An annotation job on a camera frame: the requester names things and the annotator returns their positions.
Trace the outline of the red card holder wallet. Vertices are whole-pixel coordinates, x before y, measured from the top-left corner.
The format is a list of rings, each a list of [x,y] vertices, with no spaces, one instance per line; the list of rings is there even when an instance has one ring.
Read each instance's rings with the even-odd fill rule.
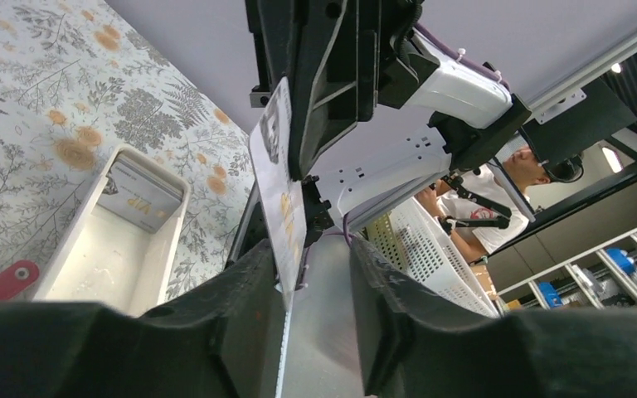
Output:
[[[29,260],[19,260],[0,273],[0,301],[13,299],[40,276],[37,264]]]

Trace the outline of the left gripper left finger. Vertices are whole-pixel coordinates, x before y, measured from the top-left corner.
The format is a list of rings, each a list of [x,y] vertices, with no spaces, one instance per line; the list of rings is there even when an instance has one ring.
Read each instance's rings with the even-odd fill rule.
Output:
[[[277,298],[270,242],[134,318],[0,302],[0,397],[258,397]]]

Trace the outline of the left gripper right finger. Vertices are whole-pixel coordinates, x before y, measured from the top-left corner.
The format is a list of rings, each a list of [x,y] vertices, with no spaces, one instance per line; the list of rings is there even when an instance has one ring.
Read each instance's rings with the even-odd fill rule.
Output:
[[[439,296],[354,238],[350,274],[366,395],[637,397],[637,309],[490,318]]]

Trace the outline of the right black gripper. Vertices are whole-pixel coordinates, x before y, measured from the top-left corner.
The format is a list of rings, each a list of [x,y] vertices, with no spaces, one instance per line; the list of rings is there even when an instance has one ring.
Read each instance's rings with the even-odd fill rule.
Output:
[[[400,107],[420,82],[412,45],[420,1],[247,1],[264,108],[289,81],[289,175],[300,181],[339,138],[378,104]]]

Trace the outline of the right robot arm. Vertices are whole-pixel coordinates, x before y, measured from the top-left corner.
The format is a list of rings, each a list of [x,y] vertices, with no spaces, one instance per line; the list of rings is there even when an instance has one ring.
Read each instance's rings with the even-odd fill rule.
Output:
[[[419,1],[249,1],[262,111],[250,136],[251,226],[323,231],[364,222],[429,177],[493,158],[530,115],[500,73],[428,34]],[[430,118],[373,155],[314,165],[378,106]]]

